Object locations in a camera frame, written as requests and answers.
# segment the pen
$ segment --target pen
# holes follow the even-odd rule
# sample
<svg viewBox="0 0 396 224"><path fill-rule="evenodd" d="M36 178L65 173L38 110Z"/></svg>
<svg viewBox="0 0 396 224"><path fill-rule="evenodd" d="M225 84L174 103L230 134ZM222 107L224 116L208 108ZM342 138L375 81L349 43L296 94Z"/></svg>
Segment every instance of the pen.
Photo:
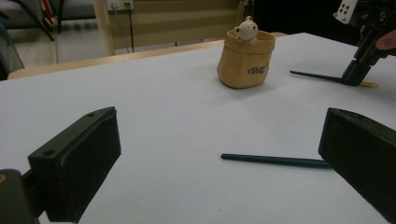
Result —
<svg viewBox="0 0 396 224"><path fill-rule="evenodd" d="M268 157L268 156L251 156L239 154L221 154L221 158L231 161L252 161L260 163L270 163L278 165L300 166L309 168L332 169L326 161L301 159L301 158L286 158L286 157Z"/></svg>

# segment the electrical outlet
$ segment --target electrical outlet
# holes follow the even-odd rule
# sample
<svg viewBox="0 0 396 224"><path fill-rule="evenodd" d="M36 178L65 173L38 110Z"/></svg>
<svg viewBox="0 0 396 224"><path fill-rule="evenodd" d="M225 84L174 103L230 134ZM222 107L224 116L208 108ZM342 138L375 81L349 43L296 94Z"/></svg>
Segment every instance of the electrical outlet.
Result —
<svg viewBox="0 0 396 224"><path fill-rule="evenodd" d="M359 0L343 0L334 17L344 24L348 24Z"/></svg>
<svg viewBox="0 0 396 224"><path fill-rule="evenodd" d="M107 2L108 11L134 9L133 0L106 0L106 2Z"/></svg>

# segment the cable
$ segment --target cable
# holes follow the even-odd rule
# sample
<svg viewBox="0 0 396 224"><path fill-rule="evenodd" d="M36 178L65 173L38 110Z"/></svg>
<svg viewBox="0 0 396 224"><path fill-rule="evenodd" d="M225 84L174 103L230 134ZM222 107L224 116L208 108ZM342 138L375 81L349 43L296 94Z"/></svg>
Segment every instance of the cable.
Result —
<svg viewBox="0 0 396 224"><path fill-rule="evenodd" d="M129 49L128 49L128 41L126 40L126 37L123 34L123 31L122 31L122 28L121 28L120 18L119 18L119 14L117 13L116 4L115 3L111 3L111 8L113 8L114 13L116 14L116 20L117 20L117 23L119 24L119 29L120 29L121 36L124 37L123 39L124 39L124 42L125 42L126 51L128 53L130 53Z"/></svg>
<svg viewBox="0 0 396 224"><path fill-rule="evenodd" d="M130 3L125 3L126 8L128 9L128 16L129 16L129 31L131 35L131 46L132 46L132 52L134 52L134 28L132 27L132 10L131 10L131 4Z"/></svg>

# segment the chair leg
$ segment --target chair leg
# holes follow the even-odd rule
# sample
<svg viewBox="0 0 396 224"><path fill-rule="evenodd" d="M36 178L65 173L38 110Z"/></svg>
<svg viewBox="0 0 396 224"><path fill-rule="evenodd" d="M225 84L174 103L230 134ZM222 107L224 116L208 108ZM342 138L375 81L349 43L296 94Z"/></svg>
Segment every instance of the chair leg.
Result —
<svg viewBox="0 0 396 224"><path fill-rule="evenodd" d="M48 24L48 22L45 18L43 19L42 22L43 22L44 26L46 26L47 30L53 32L52 27L50 27L50 25Z"/></svg>
<svg viewBox="0 0 396 224"><path fill-rule="evenodd" d="M58 20L58 34L61 33L62 31L62 16L64 14L64 0L61 0L59 2L59 8L58 8L58 16L57 16L57 20Z"/></svg>
<svg viewBox="0 0 396 224"><path fill-rule="evenodd" d="M41 29L44 31L44 33L46 33L46 35L49 37L49 39L51 41L54 41L55 39L52 37L52 35L50 34L50 32L47 30L47 28L43 25L43 23L41 23L41 21L38 20L38 18L35 17L35 15L33 14L33 12L30 11L30 9L21 1L19 0L10 0L12 2L15 2L16 4L19 4L26 12L27 14L29 14L29 16L33 19L33 21L39 25L41 27Z"/></svg>

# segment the screw hole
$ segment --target screw hole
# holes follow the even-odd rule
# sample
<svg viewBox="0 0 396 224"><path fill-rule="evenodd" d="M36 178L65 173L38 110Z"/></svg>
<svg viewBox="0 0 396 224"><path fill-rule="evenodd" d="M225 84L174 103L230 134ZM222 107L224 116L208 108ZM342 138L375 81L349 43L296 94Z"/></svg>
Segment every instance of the screw hole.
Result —
<svg viewBox="0 0 396 224"><path fill-rule="evenodd" d="M48 151L44 152L43 155L45 157L48 157L48 156L52 156L54 153L55 153L55 150L48 150Z"/></svg>

